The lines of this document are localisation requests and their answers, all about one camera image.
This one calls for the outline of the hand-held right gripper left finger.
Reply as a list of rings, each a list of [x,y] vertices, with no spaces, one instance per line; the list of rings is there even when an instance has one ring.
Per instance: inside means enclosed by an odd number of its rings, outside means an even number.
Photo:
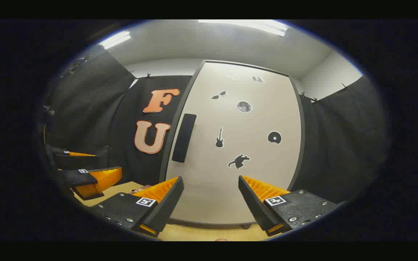
[[[134,194],[116,193],[89,209],[124,230],[157,237],[164,230],[183,191],[183,178],[175,177]]]

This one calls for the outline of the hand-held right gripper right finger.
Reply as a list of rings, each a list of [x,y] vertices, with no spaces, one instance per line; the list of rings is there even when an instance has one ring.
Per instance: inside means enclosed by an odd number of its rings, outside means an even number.
[[[267,236],[307,226],[340,206],[304,189],[287,191],[243,175],[239,176],[238,188]]]

